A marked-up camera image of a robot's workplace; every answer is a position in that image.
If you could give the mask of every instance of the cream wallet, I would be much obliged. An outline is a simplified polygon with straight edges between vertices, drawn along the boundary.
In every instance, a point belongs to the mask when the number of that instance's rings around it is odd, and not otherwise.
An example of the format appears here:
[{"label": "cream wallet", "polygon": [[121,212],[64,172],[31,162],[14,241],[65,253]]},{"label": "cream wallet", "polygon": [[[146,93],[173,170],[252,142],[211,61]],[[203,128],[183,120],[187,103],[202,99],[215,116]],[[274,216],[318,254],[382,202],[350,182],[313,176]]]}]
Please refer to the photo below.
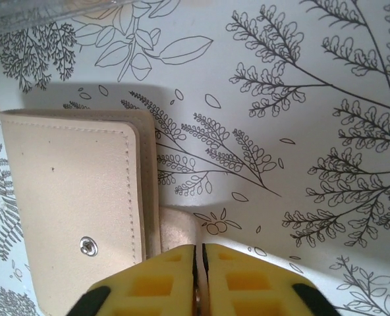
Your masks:
[{"label": "cream wallet", "polygon": [[1,122],[40,309],[63,316],[95,282],[180,244],[160,209],[155,129],[141,110],[12,110]]}]

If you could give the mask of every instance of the wallet flap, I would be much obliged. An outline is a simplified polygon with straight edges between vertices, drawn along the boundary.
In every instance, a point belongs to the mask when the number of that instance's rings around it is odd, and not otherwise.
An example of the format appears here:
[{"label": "wallet flap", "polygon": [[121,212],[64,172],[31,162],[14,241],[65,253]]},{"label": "wallet flap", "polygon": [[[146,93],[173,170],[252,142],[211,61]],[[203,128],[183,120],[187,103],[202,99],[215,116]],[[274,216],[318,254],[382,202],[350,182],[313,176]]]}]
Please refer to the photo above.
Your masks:
[{"label": "wallet flap", "polygon": [[[138,131],[15,112],[1,120],[39,306],[65,315],[94,282],[145,259]],[[93,257],[81,253],[86,236]]]}]

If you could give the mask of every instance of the patterned surface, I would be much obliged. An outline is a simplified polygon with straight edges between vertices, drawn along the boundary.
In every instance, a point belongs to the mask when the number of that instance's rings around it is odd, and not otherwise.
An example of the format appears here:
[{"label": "patterned surface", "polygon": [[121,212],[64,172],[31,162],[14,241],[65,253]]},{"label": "patterned surface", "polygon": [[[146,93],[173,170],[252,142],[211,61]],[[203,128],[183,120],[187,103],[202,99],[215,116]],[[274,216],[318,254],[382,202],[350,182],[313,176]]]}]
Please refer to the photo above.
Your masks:
[{"label": "patterned surface", "polygon": [[[0,111],[145,109],[161,203],[390,316],[390,0],[146,0],[0,36]],[[36,307],[0,128],[0,315]]]}]

